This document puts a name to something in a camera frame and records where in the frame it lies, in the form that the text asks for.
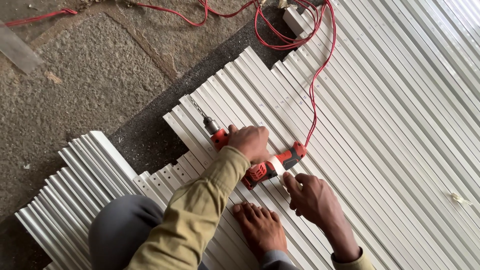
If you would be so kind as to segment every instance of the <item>khaki sleeve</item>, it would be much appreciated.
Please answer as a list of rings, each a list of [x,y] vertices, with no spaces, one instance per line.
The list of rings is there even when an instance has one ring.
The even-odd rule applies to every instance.
[[[361,256],[357,260],[349,263],[338,263],[332,253],[332,262],[335,270],[374,270],[372,263],[360,248]]]
[[[173,194],[162,224],[152,229],[127,269],[196,269],[228,196],[249,167],[242,153],[223,147],[200,178]]]

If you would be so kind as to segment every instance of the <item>power drill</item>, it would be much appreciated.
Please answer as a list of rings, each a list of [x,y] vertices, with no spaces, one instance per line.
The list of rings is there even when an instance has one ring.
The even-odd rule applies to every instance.
[[[192,104],[204,118],[205,129],[211,135],[210,140],[214,143],[216,150],[220,151],[222,147],[228,144],[228,133],[226,133],[214,119],[207,116],[193,99],[191,100]],[[275,156],[287,171],[295,166],[295,164],[297,164],[306,154],[307,148],[305,148],[301,142],[296,141],[290,149]],[[241,182],[248,190],[252,190],[258,183],[276,176],[277,172],[272,163],[265,161],[250,167],[246,171],[244,177],[242,177]]]

